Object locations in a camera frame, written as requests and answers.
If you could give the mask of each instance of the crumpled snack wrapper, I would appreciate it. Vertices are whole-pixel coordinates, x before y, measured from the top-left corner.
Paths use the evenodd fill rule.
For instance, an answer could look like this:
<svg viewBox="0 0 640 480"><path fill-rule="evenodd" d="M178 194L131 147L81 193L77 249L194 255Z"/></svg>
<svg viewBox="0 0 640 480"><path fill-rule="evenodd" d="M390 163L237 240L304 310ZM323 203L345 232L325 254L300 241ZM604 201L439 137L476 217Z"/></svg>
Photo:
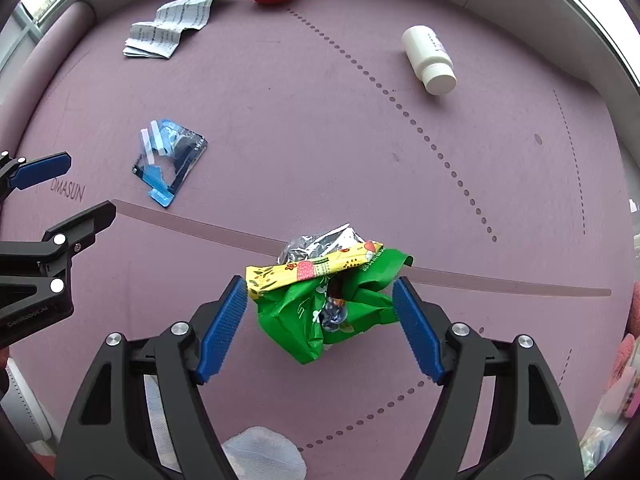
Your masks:
<svg viewBox="0 0 640 480"><path fill-rule="evenodd" d="M270 267L247 267L245 279L249 296L252 300L258 300L265 292L295 282L311 280L368 264L381 248L382 244L369 240L349 249L342 249L311 260Z"/></svg>
<svg viewBox="0 0 640 480"><path fill-rule="evenodd" d="M317 274L301 281L295 281L294 277L298 267L287 270L284 275L291 276L293 282L284 286L267 282L276 276L271 271L277 267L264 267L264 270L250 267L251 276L256 272L260 272L260 276L266 274L264 289L254 288L258 323L300 364L318 359L325 345L344 341L374 325L398 320L391 298L381 291L393 282L401 267L410 266L413 259L401 251L376 244L377 250L369 260L364 245L329 254L325 258L330 259L330 263L321 264ZM303 260L297 264L313 261Z"/></svg>

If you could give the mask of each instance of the clear plastic wrapper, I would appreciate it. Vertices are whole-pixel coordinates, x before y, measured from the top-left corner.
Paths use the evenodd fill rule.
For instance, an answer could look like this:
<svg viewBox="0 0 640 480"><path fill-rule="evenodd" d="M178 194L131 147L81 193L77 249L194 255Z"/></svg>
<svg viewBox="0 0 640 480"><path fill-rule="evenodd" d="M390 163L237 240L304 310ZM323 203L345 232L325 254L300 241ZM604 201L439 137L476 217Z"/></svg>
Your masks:
<svg viewBox="0 0 640 480"><path fill-rule="evenodd" d="M327 256L361 243L364 243L364 239L349 224L345 224L321 235L303 235L290 241L278 256L278 263L290 264ZM345 301L328 296L319 313L322 328L327 332L337 332L346 319Z"/></svg>
<svg viewBox="0 0 640 480"><path fill-rule="evenodd" d="M603 430L591 426L582 442L580 443L580 454L582 455L582 466L584 474L588 475L601 462L605 455L616 443L609 430Z"/></svg>
<svg viewBox="0 0 640 480"><path fill-rule="evenodd" d="M364 242L349 224L345 224L321 235L303 235L290 241L278 256L277 262L290 264L311 260Z"/></svg>
<svg viewBox="0 0 640 480"><path fill-rule="evenodd" d="M168 119L151 121L151 127L140 130L140 136L142 153L132 171L152 187L149 196L168 207L207 149L207 140Z"/></svg>

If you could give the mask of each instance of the silver screw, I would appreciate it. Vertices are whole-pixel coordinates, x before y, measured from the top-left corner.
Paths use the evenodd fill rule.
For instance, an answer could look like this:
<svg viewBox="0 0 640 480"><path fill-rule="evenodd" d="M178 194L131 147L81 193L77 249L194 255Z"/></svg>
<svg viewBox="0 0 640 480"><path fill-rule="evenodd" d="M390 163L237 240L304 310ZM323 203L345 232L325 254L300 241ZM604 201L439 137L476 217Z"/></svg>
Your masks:
<svg viewBox="0 0 640 480"><path fill-rule="evenodd" d="M52 292L58 294L59 292L65 290L65 282L63 282L60 278L55 278L51 280L51 283L49 283L49 287Z"/></svg>
<svg viewBox="0 0 640 480"><path fill-rule="evenodd" d="M451 327L451 330L455 335L459 335L460 337L469 335L469 327L464 323L454 323L454 325Z"/></svg>
<svg viewBox="0 0 640 480"><path fill-rule="evenodd" d="M110 333L104 341L109 346L119 345L122 341L122 334L119 334L118 332Z"/></svg>
<svg viewBox="0 0 640 480"><path fill-rule="evenodd" d="M183 321L178 321L171 327L171 333L174 335L184 335L189 331L189 324Z"/></svg>
<svg viewBox="0 0 640 480"><path fill-rule="evenodd" d="M533 346L533 339L523 334L518 338L518 344L523 348L531 348Z"/></svg>

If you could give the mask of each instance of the purple mat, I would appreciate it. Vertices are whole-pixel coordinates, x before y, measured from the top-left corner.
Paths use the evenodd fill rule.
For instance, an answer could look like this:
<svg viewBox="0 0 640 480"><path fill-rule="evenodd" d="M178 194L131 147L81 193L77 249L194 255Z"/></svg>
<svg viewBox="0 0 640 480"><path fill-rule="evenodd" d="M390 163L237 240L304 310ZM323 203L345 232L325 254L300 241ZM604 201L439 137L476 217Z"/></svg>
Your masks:
<svg viewBox="0 0 640 480"><path fill-rule="evenodd" d="M104 199L126 213L74 260L75 314L12 347L51 413L66 417L109 332L159 333L245 266L273 262L274 240L350 221L429 269L417 289L451 319L493 338L529 333L582 434L633 283L620 153L593 88L441 0L223 0L170 60L126 59L130 24L165 1L127 7L71 53L20 147L29 158L68 150L66 187L16 192L2 212L2 239L18 240ZM418 23L454 60L447 96L427 95L402 52ZM164 117L209 141L171 217L135 207L161 211L130 172L140 128ZM486 430L487 385L466 465ZM438 391L397 324L303 367L251 303L202 395L220 439L258 425L283 433L310 480L393 479Z"/></svg>

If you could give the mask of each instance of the bottle label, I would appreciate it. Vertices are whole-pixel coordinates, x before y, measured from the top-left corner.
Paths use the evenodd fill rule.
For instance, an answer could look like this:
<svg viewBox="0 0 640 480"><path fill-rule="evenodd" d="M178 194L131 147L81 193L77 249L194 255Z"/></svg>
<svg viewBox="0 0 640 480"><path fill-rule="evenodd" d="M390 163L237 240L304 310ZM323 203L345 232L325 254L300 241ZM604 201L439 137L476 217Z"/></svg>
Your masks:
<svg viewBox="0 0 640 480"><path fill-rule="evenodd" d="M440 40L438 39L438 37L435 34L431 34L430 32L428 33L429 39L431 40L431 44L433 45L433 48L435 50L439 50L441 52L444 52L445 54L447 54L447 51L444 49L444 47L442 46L442 43L440 43Z"/></svg>

